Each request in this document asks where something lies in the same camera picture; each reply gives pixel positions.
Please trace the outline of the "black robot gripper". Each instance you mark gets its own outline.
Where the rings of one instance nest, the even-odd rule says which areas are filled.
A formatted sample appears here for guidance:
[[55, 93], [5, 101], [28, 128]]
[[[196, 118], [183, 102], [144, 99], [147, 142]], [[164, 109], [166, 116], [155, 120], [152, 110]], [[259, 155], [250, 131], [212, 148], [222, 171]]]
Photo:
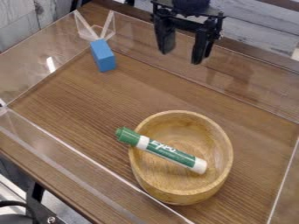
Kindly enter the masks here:
[[210, 57], [214, 37], [220, 32], [224, 13], [211, 7], [211, 0], [151, 0], [158, 48], [167, 54], [175, 48], [175, 29], [195, 32], [191, 63], [198, 65]]

